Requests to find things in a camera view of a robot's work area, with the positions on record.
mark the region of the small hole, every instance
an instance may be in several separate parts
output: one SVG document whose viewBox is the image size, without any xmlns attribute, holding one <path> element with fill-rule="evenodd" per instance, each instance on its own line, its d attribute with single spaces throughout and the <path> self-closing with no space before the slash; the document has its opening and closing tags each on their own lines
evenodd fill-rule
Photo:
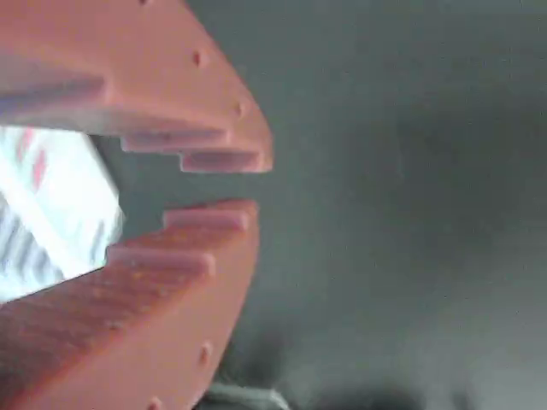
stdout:
<svg viewBox="0 0 547 410">
<path fill-rule="evenodd" d="M 205 342 L 199 350 L 198 364 L 199 366 L 205 366 L 209 363 L 211 355 L 213 354 L 213 345 L 209 342 Z"/>
<path fill-rule="evenodd" d="M 150 404 L 148 405 L 146 410 L 163 410 L 163 403 L 160 399 L 154 397 L 152 400 L 150 400 Z"/>
<path fill-rule="evenodd" d="M 191 60 L 197 68 L 203 68 L 207 63 L 207 56 L 202 51 L 194 51 Z"/>
</svg>

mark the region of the orange plastic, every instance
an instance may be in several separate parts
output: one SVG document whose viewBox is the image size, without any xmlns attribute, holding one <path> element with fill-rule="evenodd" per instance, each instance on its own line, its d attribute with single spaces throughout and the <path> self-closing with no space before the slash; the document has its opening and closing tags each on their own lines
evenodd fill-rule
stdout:
<svg viewBox="0 0 547 410">
<path fill-rule="evenodd" d="M 164 215 L 108 265 L 0 307 L 0 409 L 190 409 L 221 359 L 256 263 L 257 209 Z"/>
<path fill-rule="evenodd" d="M 123 138 L 190 172 L 265 172 L 268 125 L 180 0 L 0 8 L 0 122 Z"/>
</svg>

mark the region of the gray surface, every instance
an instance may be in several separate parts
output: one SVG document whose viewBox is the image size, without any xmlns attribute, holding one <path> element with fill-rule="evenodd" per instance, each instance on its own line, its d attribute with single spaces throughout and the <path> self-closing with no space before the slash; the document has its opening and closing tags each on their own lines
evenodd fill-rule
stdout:
<svg viewBox="0 0 547 410">
<path fill-rule="evenodd" d="M 225 374 L 301 408 L 399 386 L 428 408 L 466 391 L 478 409 L 545 409 L 547 7 L 190 3 L 269 118 L 275 171 L 182 175 L 100 146 L 127 236 L 165 206 L 262 205 Z"/>
</svg>

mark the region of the orange comb-like piece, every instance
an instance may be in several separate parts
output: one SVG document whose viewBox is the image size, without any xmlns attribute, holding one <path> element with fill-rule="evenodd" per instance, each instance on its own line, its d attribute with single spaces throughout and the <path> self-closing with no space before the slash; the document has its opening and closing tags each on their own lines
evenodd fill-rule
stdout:
<svg viewBox="0 0 547 410">
<path fill-rule="evenodd" d="M 169 211 L 105 268 L 1 306 L 0 409 L 191 408 L 244 302 L 256 218 L 246 200 Z"/>
<path fill-rule="evenodd" d="M 123 138 L 189 172 L 265 172 L 268 125 L 180 0 L 0 7 L 0 122 Z"/>
</svg>

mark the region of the red marking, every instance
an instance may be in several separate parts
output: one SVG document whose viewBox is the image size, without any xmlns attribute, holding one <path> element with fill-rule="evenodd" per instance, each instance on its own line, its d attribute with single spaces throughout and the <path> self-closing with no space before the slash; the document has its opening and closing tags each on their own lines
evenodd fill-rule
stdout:
<svg viewBox="0 0 547 410">
<path fill-rule="evenodd" d="M 19 143 L 17 144 L 17 159 L 19 162 L 23 161 L 23 158 L 25 157 L 26 152 L 28 151 L 28 148 L 31 146 L 32 141 L 34 139 L 34 130 L 32 128 L 25 128 L 25 131 L 23 132 L 23 136 L 19 140 Z"/>
<path fill-rule="evenodd" d="M 35 190 L 38 190 L 40 188 L 40 185 L 42 184 L 42 181 L 44 180 L 44 174 L 45 174 L 46 168 L 47 168 L 46 154 L 45 154 L 45 151 L 41 149 L 38 154 L 38 158 L 32 165 L 32 183 L 34 185 Z"/>
</svg>

